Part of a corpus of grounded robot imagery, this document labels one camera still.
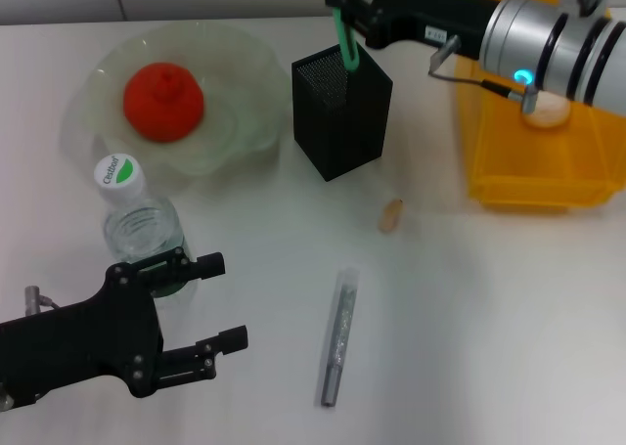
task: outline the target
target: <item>red ball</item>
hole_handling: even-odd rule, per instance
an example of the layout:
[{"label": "red ball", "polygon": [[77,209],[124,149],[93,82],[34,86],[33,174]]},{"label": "red ball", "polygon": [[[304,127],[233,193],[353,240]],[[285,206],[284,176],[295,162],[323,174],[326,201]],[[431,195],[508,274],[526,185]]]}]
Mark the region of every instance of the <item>red ball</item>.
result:
[{"label": "red ball", "polygon": [[202,120],[204,97],[187,69],[150,64],[126,84],[124,115],[147,139],[174,142],[187,137]]}]

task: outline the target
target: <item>black mesh pencil holder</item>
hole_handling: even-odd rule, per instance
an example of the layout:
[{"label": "black mesh pencil holder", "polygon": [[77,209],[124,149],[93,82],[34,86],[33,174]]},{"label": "black mesh pencil holder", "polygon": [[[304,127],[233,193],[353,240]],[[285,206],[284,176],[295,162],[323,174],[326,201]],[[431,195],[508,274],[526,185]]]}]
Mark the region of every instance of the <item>black mesh pencil holder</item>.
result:
[{"label": "black mesh pencil holder", "polygon": [[348,72],[337,45],[291,65],[295,141],[326,181],[382,155],[393,82],[359,57]]}]

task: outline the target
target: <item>white bottle cap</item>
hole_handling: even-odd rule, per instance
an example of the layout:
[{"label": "white bottle cap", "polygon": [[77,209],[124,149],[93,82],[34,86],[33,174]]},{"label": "white bottle cap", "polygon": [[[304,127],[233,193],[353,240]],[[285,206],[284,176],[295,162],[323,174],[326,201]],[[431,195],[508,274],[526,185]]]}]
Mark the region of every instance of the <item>white bottle cap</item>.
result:
[{"label": "white bottle cap", "polygon": [[131,155],[114,154],[100,160],[94,179],[101,196],[114,205],[137,199],[146,188],[141,166]]}]

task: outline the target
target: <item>yellow plastic bin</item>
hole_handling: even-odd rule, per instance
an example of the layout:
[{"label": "yellow plastic bin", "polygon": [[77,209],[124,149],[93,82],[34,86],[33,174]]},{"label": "yellow plastic bin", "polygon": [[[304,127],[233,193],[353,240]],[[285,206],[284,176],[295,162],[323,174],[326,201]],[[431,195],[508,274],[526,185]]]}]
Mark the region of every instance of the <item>yellow plastic bin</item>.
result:
[{"label": "yellow plastic bin", "polygon": [[[557,3],[557,0],[542,0]],[[520,85],[459,58],[461,78]],[[527,125],[519,103],[457,86],[469,196],[488,205],[580,207],[606,202],[626,182],[626,119],[572,103],[569,121]]]}]

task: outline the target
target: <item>white table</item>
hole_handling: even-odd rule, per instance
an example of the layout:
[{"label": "white table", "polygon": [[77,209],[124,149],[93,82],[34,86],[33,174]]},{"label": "white table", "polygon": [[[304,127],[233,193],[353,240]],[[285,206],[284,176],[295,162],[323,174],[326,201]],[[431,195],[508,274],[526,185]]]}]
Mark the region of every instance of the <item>white table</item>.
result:
[{"label": "white table", "polygon": [[[233,21],[286,69],[335,43],[329,19]],[[0,321],[36,284],[61,305],[112,263],[104,204],[62,149],[67,106],[116,44],[158,22],[0,27]],[[292,139],[280,157],[172,197],[196,254],[227,274],[163,315],[165,347],[247,324],[218,376],[133,398],[116,378],[0,415],[0,442],[73,444],[623,444],[624,199],[556,217],[466,199],[449,85],[430,50],[374,53],[394,81],[384,155],[325,183]],[[383,205],[407,212],[391,236]],[[317,406],[341,265],[362,268],[336,409]]]}]

